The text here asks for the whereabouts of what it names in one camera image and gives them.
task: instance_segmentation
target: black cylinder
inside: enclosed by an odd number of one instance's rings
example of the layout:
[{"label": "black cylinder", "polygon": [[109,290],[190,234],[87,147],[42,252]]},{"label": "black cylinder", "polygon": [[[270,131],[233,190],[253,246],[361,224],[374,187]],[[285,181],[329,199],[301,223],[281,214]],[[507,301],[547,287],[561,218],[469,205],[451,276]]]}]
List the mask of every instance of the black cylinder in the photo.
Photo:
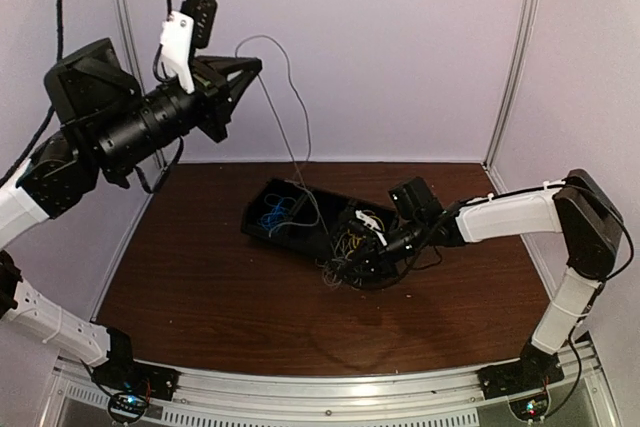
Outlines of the black cylinder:
[{"label": "black cylinder", "polygon": [[198,105],[179,84],[162,85],[103,126],[97,147],[106,179],[120,184],[139,162],[186,135],[202,121]]}]

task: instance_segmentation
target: gray wire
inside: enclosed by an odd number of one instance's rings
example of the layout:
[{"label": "gray wire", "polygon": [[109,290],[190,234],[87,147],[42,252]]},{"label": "gray wire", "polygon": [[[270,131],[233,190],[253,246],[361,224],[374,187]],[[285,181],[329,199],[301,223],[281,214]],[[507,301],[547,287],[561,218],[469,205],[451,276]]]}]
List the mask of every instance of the gray wire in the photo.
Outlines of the gray wire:
[{"label": "gray wire", "polygon": [[[306,166],[306,164],[309,163],[309,159],[311,159],[311,151],[312,151],[312,147],[313,147],[312,142],[311,142],[311,122],[309,121],[309,111],[307,110],[307,106],[304,103],[304,100],[302,99],[302,96],[300,95],[300,92],[298,91],[298,89],[296,88],[295,84],[293,83],[293,76],[292,76],[292,73],[291,73],[292,72],[291,59],[289,58],[289,54],[287,53],[285,48],[282,46],[282,44],[280,44],[280,42],[278,42],[276,39],[274,39],[270,35],[258,34],[258,35],[252,35],[250,37],[247,37],[246,39],[241,40],[240,43],[236,46],[235,55],[236,55],[236,57],[238,57],[238,53],[240,52],[240,49],[242,48],[243,45],[245,45],[245,44],[247,44],[247,43],[249,43],[249,42],[251,42],[253,40],[259,40],[259,39],[265,39],[265,40],[268,40],[268,41],[272,42],[280,50],[280,52],[282,52],[282,55],[284,56],[284,60],[287,63],[287,81],[289,82],[289,86],[291,87],[291,90],[293,90],[293,93],[295,94],[296,98],[298,99],[298,103],[300,104],[300,107],[302,108],[302,112],[304,113],[304,121],[305,121],[306,129],[307,129],[307,156],[305,157],[305,160],[304,160],[304,165]],[[262,84],[262,89],[265,90],[264,83],[262,82],[262,79],[260,78],[260,76],[258,76],[258,79],[260,80],[260,83]],[[289,148],[289,154],[291,154],[291,156],[293,157],[293,153],[292,153],[290,148]]]},{"label": "gray wire", "polygon": [[[300,93],[298,92],[298,89],[296,89],[294,83],[293,83],[293,79],[291,76],[291,59],[289,58],[289,55],[287,54],[287,51],[284,49],[284,47],[277,41],[275,40],[273,37],[269,36],[269,35],[264,35],[264,34],[260,34],[260,35],[253,35],[251,37],[247,37],[246,39],[240,41],[240,43],[236,46],[235,49],[235,56],[238,57],[238,53],[240,52],[240,48],[246,44],[247,42],[250,42],[252,40],[255,39],[267,39],[270,40],[271,42],[273,42],[278,49],[280,49],[280,51],[282,52],[282,54],[285,57],[285,60],[287,62],[287,78],[289,80],[289,85],[291,86],[291,89],[293,90],[293,92],[296,94],[296,97],[298,98],[298,102],[300,103],[300,107],[302,108],[302,111],[304,112],[304,117],[305,117],[305,123],[306,123],[306,128],[307,128],[307,157],[305,159],[305,165],[309,162],[309,159],[311,158],[311,149],[312,149],[312,142],[311,142],[311,125],[309,122],[309,113],[307,111],[307,107],[304,103],[304,101],[302,100],[302,97],[300,96]],[[329,238],[330,241],[330,237],[331,235],[329,234],[329,229],[327,227],[326,222],[324,221],[324,218],[322,216],[322,213],[320,212],[320,207],[318,206],[318,201],[316,200],[315,196],[313,195],[313,193],[307,188],[307,185],[304,181],[304,177],[302,176],[302,171],[300,169],[300,167],[298,166],[298,162],[296,161],[295,155],[293,154],[293,149],[291,148],[291,144],[289,143],[289,139],[287,137],[287,133],[284,129],[284,125],[282,125],[282,120],[280,119],[280,115],[278,115],[278,111],[275,108],[275,105],[273,104],[273,100],[271,99],[271,95],[269,95],[269,90],[267,89],[266,84],[264,83],[264,80],[262,79],[262,76],[260,74],[258,74],[258,82],[260,83],[260,87],[262,88],[262,92],[264,93],[265,98],[267,99],[267,103],[269,104],[269,108],[271,109],[271,112],[273,113],[273,116],[276,119],[276,122],[278,123],[278,129],[280,130],[280,135],[282,136],[282,140],[284,141],[284,145],[287,148],[287,152],[289,153],[289,157],[291,157],[291,162],[293,162],[293,166],[296,170],[295,175],[298,177],[300,184],[297,184],[295,181],[292,181],[291,183],[293,185],[295,185],[296,187],[298,187],[299,189],[303,190],[307,196],[309,197],[309,200],[311,201],[311,203],[313,204],[314,208],[316,209],[316,213],[317,218],[315,220],[315,222],[311,223],[311,224],[302,224],[302,223],[297,223],[297,222],[282,222],[278,225],[276,225],[274,228],[272,228],[269,231],[269,237],[271,237],[271,234],[274,230],[282,227],[283,225],[293,225],[293,226],[297,226],[297,227],[315,227],[318,225],[318,223],[322,224],[322,228],[325,231],[325,233],[327,234],[327,238]],[[335,254],[336,252],[336,248],[333,245],[333,243],[331,243],[331,241],[329,242],[331,245],[331,248]]]}]

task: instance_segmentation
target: black cable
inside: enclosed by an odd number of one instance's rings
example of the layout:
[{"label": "black cable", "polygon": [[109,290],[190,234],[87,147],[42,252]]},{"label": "black cable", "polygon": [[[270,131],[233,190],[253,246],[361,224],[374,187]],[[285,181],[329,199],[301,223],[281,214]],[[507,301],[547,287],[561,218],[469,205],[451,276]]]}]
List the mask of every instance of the black cable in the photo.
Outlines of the black cable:
[{"label": "black cable", "polygon": [[140,180],[140,185],[142,186],[142,190],[144,190],[149,195],[157,194],[158,192],[160,192],[160,189],[162,188],[162,185],[164,184],[164,181],[167,179],[169,173],[178,164],[178,162],[180,162],[180,158],[182,157],[183,152],[184,152],[184,138],[178,137],[178,149],[176,150],[176,153],[173,156],[173,159],[171,160],[171,162],[169,164],[165,162],[165,164],[162,166],[161,177],[158,179],[158,181],[153,187],[149,185],[149,181],[147,180],[147,176],[144,174],[144,171],[139,166],[137,165],[134,166],[133,170],[138,176],[138,180]]},{"label": "black cable", "polygon": [[466,207],[473,207],[474,205],[486,204],[487,202],[491,202],[492,200],[504,199],[506,197],[513,197],[514,195],[520,194],[530,194],[532,192],[540,192],[547,189],[559,189],[562,187],[566,187],[565,184],[550,184],[550,185],[541,185],[538,187],[528,187],[526,189],[514,190],[511,192],[505,192],[504,194],[496,194],[492,197],[469,197],[468,199],[462,200],[461,202]]},{"label": "black cable", "polygon": [[[620,275],[622,272],[624,272],[633,262],[634,258],[635,258],[635,246],[633,244],[633,239],[631,238],[631,234],[629,233],[629,230],[627,229],[627,227],[624,225],[623,220],[620,218],[620,215],[615,212],[611,207],[609,207],[608,205],[606,205],[604,202],[602,202],[602,199],[600,199],[596,194],[594,194],[593,192],[591,192],[589,189],[586,189],[584,187],[581,187],[579,185],[572,185],[572,184],[553,184],[553,185],[547,185],[542,186],[542,187],[531,187],[531,188],[527,188],[527,189],[522,189],[522,190],[516,190],[513,192],[507,192],[505,194],[500,194],[500,195],[495,195],[492,197],[492,200],[496,200],[496,199],[501,199],[501,198],[505,198],[505,197],[511,197],[514,195],[519,195],[519,194],[526,194],[526,193],[530,193],[530,192],[537,192],[540,190],[544,190],[544,189],[552,189],[552,188],[572,188],[572,189],[576,189],[584,194],[586,194],[588,197],[590,197],[592,200],[596,201],[603,209],[605,209],[607,211],[607,213],[609,215],[611,215],[611,217],[613,217],[613,220],[618,224],[618,226],[620,226],[620,229],[622,230],[622,232],[624,233],[624,236],[627,240],[627,244],[629,245],[629,258],[627,259],[627,261],[615,272],[609,274],[607,277],[605,277],[604,279],[599,279],[600,282],[608,282],[611,279],[617,277],[618,275]],[[480,205],[480,204],[484,204],[489,202],[490,199],[483,197],[477,200],[474,199],[468,199],[465,202],[465,205],[467,207],[471,207],[474,205]]]},{"label": "black cable", "polygon": [[436,254],[436,257],[438,258],[438,260],[436,260],[435,262],[430,262],[428,264],[422,265],[420,267],[414,267],[413,270],[427,270],[431,267],[435,267],[436,265],[440,265],[442,263],[444,259],[442,258],[442,254],[440,253],[440,250],[438,250],[438,247],[436,247],[435,245],[432,247],[433,247],[433,252]]},{"label": "black cable", "polygon": [[103,394],[105,394],[108,397],[111,397],[111,392],[107,391],[107,389],[105,389],[102,385],[100,385],[98,382],[96,382],[94,376],[93,376],[93,372],[91,371],[91,368],[85,363],[84,360],[80,360],[80,363],[82,364],[82,366],[84,367],[84,370],[87,371],[87,374],[89,374],[89,379],[91,380],[91,382],[93,382],[95,384],[96,387],[98,387]]},{"label": "black cable", "polygon": [[160,62],[161,54],[162,54],[162,44],[158,44],[158,50],[156,50],[156,55],[153,57],[153,64],[152,64],[151,70],[153,72],[153,77],[158,82],[162,84],[167,84],[171,81],[171,78],[166,75],[166,71],[164,70],[164,65],[162,66],[164,77],[160,75],[160,72],[158,72],[158,64]]},{"label": "black cable", "polygon": [[[167,4],[167,13],[170,14],[172,7],[172,1],[166,0]],[[57,47],[56,47],[56,62],[62,60],[63,52],[64,52],[64,22],[63,22],[63,0],[56,0],[56,34],[57,34]],[[50,106],[47,110],[47,114],[45,115],[44,120],[40,124],[40,126],[36,129],[36,132],[31,137],[31,140],[24,148],[22,153],[18,156],[18,159],[13,163],[13,165],[7,170],[5,175],[0,179],[0,186],[5,185],[9,179],[18,171],[20,165],[29,157],[31,151],[34,149],[42,134],[47,130],[47,127],[51,123],[53,116],[55,115],[55,109],[53,106]]]},{"label": "black cable", "polygon": [[569,336],[567,337],[567,342],[569,343],[569,347],[571,347],[571,350],[573,351],[574,355],[576,356],[576,360],[578,361],[578,375],[576,377],[576,381],[573,383],[571,390],[569,391],[567,396],[562,400],[562,402],[560,402],[560,404],[556,406],[551,412],[544,415],[544,420],[556,415],[558,411],[566,405],[566,403],[569,401],[571,396],[575,393],[576,389],[578,388],[578,385],[580,384],[580,379],[582,378],[582,359],[580,358],[580,354],[578,353],[578,350],[576,349],[576,346],[573,343],[572,336],[575,330],[576,330],[576,327],[571,329],[571,332],[569,332]]}]

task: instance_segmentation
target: white plastic bracket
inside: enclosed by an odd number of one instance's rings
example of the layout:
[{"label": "white plastic bracket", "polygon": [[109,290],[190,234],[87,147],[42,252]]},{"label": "white plastic bracket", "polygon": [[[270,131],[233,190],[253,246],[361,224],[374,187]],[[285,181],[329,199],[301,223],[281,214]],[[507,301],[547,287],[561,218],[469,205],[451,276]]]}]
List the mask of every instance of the white plastic bracket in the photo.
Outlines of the white plastic bracket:
[{"label": "white plastic bracket", "polygon": [[192,35],[193,19],[181,12],[171,12],[169,18],[162,23],[162,50],[159,61],[166,67],[169,75],[178,76],[180,85],[187,94],[195,91],[189,69]]},{"label": "white plastic bracket", "polygon": [[567,269],[560,287],[531,337],[531,344],[548,354],[558,352],[576,322],[587,316],[585,309],[601,284],[597,280],[582,277],[572,268]]},{"label": "white plastic bracket", "polygon": [[106,362],[111,336],[106,327],[91,324],[51,302],[29,282],[18,283],[14,295],[16,309],[9,309],[3,322],[19,324],[43,344],[66,350],[90,366]]},{"label": "white plastic bracket", "polygon": [[546,183],[542,189],[507,197],[489,194],[487,202],[460,209],[456,223],[465,242],[533,232],[562,232],[553,196],[561,187]]},{"label": "white plastic bracket", "polygon": [[24,232],[49,219],[24,189],[16,187],[16,182],[30,164],[30,160],[25,160],[9,181],[0,187],[0,250]]},{"label": "white plastic bracket", "polygon": [[382,228],[380,227],[378,222],[375,221],[375,219],[372,219],[361,210],[356,210],[356,219],[360,220],[367,229],[375,232],[375,234],[378,236],[378,239],[380,239],[380,243],[384,247],[387,246],[388,244],[387,239],[384,238],[384,234],[382,233]]}]

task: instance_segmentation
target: blue wire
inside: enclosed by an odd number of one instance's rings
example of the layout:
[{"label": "blue wire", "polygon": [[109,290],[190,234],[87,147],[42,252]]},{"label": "blue wire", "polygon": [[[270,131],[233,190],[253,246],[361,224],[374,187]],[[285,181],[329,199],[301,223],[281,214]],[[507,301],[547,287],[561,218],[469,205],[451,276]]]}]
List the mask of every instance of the blue wire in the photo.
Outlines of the blue wire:
[{"label": "blue wire", "polygon": [[268,194],[264,198],[264,203],[271,207],[271,211],[264,214],[258,220],[258,225],[267,232],[277,232],[280,224],[288,219],[291,209],[296,203],[296,199],[293,197],[280,197],[276,194]]}]

